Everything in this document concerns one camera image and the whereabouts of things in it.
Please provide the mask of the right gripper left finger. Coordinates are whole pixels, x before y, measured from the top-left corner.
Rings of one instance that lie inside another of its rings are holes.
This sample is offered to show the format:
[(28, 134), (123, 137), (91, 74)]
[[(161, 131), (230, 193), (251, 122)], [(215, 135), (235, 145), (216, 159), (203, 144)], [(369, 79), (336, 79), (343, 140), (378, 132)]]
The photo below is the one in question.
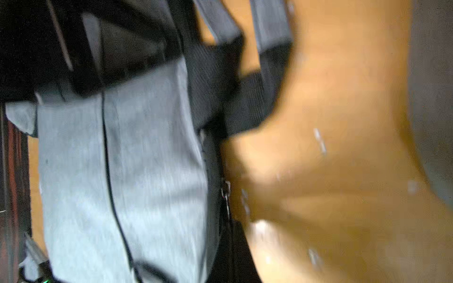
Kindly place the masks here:
[(232, 219), (227, 220), (222, 230), (215, 260), (210, 272), (208, 283), (232, 283), (234, 279), (233, 263), (233, 230)]

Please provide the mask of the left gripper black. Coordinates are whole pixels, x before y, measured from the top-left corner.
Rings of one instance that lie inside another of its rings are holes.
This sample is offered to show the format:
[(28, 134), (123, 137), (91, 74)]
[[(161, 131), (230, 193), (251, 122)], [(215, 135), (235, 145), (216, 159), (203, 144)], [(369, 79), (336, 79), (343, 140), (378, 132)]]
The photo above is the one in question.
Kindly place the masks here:
[(87, 97), (101, 88), (83, 16), (102, 1), (1, 1), (1, 100), (68, 88)]

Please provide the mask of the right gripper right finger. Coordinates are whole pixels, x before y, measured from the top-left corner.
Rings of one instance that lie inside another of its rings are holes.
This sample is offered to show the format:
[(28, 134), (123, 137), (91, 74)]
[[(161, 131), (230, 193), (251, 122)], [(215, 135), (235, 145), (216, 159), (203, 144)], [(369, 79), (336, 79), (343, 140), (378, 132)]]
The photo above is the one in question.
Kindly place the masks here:
[(262, 283), (243, 226), (236, 220), (232, 223), (232, 262), (234, 283)]

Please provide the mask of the grey laptop bag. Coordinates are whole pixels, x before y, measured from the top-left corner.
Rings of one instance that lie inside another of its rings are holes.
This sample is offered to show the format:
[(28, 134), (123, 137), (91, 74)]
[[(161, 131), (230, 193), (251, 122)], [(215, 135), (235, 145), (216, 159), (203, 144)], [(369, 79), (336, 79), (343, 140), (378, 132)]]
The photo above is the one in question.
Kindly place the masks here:
[(221, 1), (102, 1), (83, 16), (101, 88), (2, 101), (39, 140), (46, 251), (19, 283), (207, 283), (230, 211), (221, 142), (272, 112), (293, 36), (285, 1), (251, 1), (260, 69)]

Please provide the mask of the grey laptop sleeve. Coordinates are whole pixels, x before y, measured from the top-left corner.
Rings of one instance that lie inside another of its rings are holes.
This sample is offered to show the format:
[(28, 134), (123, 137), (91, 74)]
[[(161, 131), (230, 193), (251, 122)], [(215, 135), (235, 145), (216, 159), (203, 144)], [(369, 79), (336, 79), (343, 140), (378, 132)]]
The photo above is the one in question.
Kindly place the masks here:
[(453, 205), (453, 3), (414, 1), (408, 110), (431, 190)]

